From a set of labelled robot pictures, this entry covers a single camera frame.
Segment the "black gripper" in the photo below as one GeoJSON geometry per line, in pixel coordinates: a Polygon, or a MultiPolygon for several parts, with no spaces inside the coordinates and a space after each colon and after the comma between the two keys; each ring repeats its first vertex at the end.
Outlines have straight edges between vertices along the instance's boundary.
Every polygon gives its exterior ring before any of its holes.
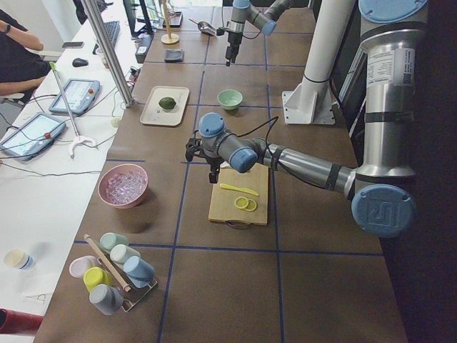
{"type": "Polygon", "coordinates": [[[228,43],[230,46],[230,48],[226,49],[226,66],[230,66],[231,63],[234,64],[236,62],[238,48],[241,45],[243,33],[230,30],[226,27],[219,27],[216,30],[217,36],[223,36],[225,33],[228,34],[228,43]]]}
{"type": "Polygon", "coordinates": [[[220,166],[222,158],[204,148],[202,139],[190,138],[186,143],[185,157],[187,161],[193,161],[194,157],[205,159],[210,165],[209,182],[217,184],[219,180],[220,166]]]}

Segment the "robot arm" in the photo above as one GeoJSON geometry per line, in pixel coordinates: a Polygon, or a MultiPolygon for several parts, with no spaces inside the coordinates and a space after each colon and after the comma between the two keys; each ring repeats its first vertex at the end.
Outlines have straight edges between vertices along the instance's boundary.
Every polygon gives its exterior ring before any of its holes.
{"type": "Polygon", "coordinates": [[[331,72],[354,9],[361,14],[360,46],[367,56],[362,165],[349,169],[267,139],[240,139],[213,112],[201,117],[199,136],[186,145],[186,159],[205,159],[211,183],[218,181],[224,162],[241,173],[263,164],[341,192],[351,200],[362,230],[391,238],[409,229],[416,214],[416,203],[402,186],[415,175],[406,136],[413,121],[415,55],[426,31],[428,2],[323,1],[302,81],[283,93],[283,115],[288,124],[321,124],[329,118],[323,103],[330,97],[331,72]]]}
{"type": "Polygon", "coordinates": [[[255,26],[260,33],[268,36],[276,28],[276,22],[282,13],[295,4],[296,1],[278,0],[274,1],[265,12],[262,12],[248,0],[233,1],[231,18],[226,23],[223,22],[222,27],[216,30],[217,36],[228,33],[228,46],[225,53],[226,66],[236,62],[246,22],[255,26]]]}

